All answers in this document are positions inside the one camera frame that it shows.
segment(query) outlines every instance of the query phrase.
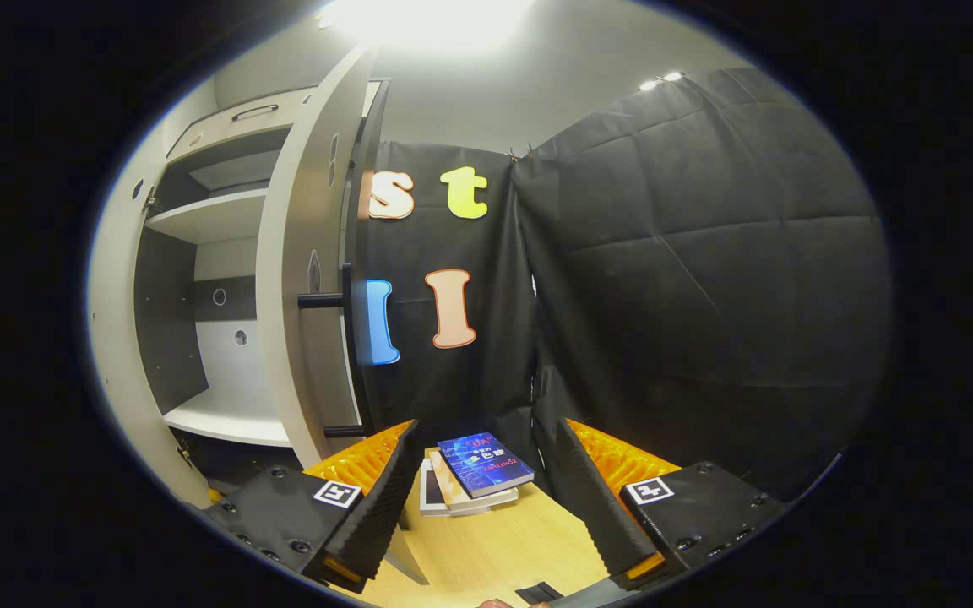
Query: book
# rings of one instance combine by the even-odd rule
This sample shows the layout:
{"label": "book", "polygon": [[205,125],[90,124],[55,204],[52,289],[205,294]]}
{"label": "book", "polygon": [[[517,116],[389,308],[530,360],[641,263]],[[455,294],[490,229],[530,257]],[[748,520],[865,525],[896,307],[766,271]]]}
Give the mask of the book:
{"label": "book", "polygon": [[515,488],[535,478],[533,470],[490,432],[438,442],[438,449],[472,499]]}
{"label": "book", "polygon": [[456,475],[453,475],[452,470],[445,464],[445,458],[438,448],[430,448],[427,450],[427,455],[430,463],[432,463],[441,496],[443,496],[445,505],[451,513],[463,513],[472,508],[493,507],[493,505],[511,502],[520,497],[520,491],[517,488],[509,488],[501,492],[487,494],[485,497],[472,499],[467,492],[464,492],[464,487],[456,480]]}
{"label": "book", "polygon": [[433,472],[433,463],[429,458],[422,459],[422,474],[420,477],[420,513],[422,517],[460,517],[463,515],[477,515],[490,513],[490,507],[468,508],[458,513],[451,513],[444,497],[438,478]]}

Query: black fabric backdrop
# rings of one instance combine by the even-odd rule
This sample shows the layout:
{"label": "black fabric backdrop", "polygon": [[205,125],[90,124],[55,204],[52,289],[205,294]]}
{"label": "black fabric backdrop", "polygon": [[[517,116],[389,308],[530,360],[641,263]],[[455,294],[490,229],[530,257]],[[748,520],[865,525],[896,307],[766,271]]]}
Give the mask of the black fabric backdrop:
{"label": "black fabric backdrop", "polygon": [[[441,174],[474,166],[482,218],[448,210]],[[367,273],[393,284],[389,333],[400,361],[373,368],[383,425],[417,418],[424,442],[493,432],[543,475],[530,435],[534,297],[524,243],[517,235],[508,155],[436,144],[382,142],[375,171],[412,176],[416,208],[402,220],[370,219]],[[438,315],[426,274],[463,269],[475,342],[437,349]]]}
{"label": "black fabric backdrop", "polygon": [[548,469],[560,415],[784,500],[849,442],[888,350],[887,248],[850,159],[774,81],[718,70],[627,96],[514,184]]}
{"label": "black fabric backdrop", "polygon": [[[448,211],[439,177],[459,166],[487,178],[481,219]],[[627,96],[519,161],[382,143],[378,170],[416,184],[408,218],[367,230],[401,353],[375,371],[385,424],[494,432],[563,504],[561,416],[791,500],[868,412],[891,323],[881,222],[831,135],[757,69]],[[471,274],[478,336],[460,349],[432,345],[438,269]]]}

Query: gray cabinet panel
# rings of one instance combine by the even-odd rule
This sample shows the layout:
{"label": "gray cabinet panel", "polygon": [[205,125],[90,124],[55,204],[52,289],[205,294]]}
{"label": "gray cabinet panel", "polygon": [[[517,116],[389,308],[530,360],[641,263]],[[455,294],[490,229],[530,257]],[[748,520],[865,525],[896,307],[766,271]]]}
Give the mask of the gray cabinet panel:
{"label": "gray cabinet panel", "polygon": [[167,413],[209,388],[193,321],[197,246],[142,230],[134,272],[138,348],[152,396]]}
{"label": "gray cabinet panel", "polygon": [[241,322],[256,318],[253,274],[194,282],[193,320],[196,322]]}

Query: table surface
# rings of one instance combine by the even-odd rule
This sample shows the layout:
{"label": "table surface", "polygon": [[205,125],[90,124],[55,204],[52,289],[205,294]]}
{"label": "table surface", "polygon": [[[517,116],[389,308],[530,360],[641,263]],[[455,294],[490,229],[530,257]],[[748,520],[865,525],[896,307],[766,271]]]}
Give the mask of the table surface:
{"label": "table surface", "polygon": [[386,608],[474,608],[495,598],[519,607],[528,603],[516,589],[546,582],[570,595],[607,577],[584,523],[534,482],[490,513],[422,517],[420,477],[421,469],[405,502],[409,530],[403,535],[430,584],[419,585],[382,561],[361,595],[332,589]]}

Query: white book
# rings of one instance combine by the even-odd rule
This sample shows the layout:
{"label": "white book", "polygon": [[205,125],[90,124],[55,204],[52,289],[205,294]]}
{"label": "white book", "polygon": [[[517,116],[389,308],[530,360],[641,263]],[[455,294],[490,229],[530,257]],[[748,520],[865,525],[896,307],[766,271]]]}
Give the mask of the white book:
{"label": "white book", "polygon": [[443,496],[441,496],[441,489],[438,487],[438,478],[433,472],[433,465],[429,458],[424,458],[422,459],[420,473],[420,513],[422,517],[460,517],[490,513],[490,507],[467,508],[458,513],[450,512]]}
{"label": "white book", "polygon": [[448,511],[454,515],[466,513],[471,511],[471,509],[493,507],[495,504],[512,502],[520,497],[519,488],[509,488],[508,490],[486,494],[484,497],[474,499],[474,497],[468,496],[467,492],[464,492],[464,488],[456,480],[453,471],[445,464],[445,458],[443,458],[437,448],[427,450],[427,453],[429,454],[430,465],[433,468],[433,472],[435,472],[438,486],[441,489],[441,496],[443,496]]}

